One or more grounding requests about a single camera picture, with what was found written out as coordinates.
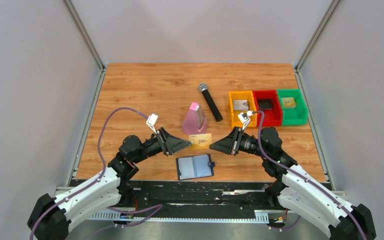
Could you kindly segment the blue leather card holder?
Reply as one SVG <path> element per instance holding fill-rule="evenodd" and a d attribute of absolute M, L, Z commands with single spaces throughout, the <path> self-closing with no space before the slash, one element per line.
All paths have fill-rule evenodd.
<path fill-rule="evenodd" d="M 185 181 L 212 177 L 215 166 L 210 154 L 179 157 L 176 159 L 177 179 Z"/>

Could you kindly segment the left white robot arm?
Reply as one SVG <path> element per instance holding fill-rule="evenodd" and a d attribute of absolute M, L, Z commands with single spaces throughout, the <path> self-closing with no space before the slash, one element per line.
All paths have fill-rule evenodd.
<path fill-rule="evenodd" d="M 127 136 L 115 157 L 95 176 L 64 193 L 46 193 L 37 200 L 27 221 L 29 239 L 64 240 L 76 226 L 100 210 L 116 204 L 129 206 L 133 201 L 130 179 L 139 171 L 136 164 L 159 153 L 173 155 L 191 144 L 163 127 L 145 141 L 136 135 Z"/>

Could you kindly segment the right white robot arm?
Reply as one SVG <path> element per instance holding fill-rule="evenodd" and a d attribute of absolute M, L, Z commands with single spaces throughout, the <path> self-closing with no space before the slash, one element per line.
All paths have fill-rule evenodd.
<path fill-rule="evenodd" d="M 371 211 L 354 205 L 315 180 L 282 149 L 274 127 L 259 128 L 258 136 L 240 127 L 209 148 L 227 155 L 239 152 L 262 158 L 262 167 L 276 180 L 266 188 L 266 204 L 283 207 L 312 223 L 331 240 L 374 240 L 377 236 Z"/>

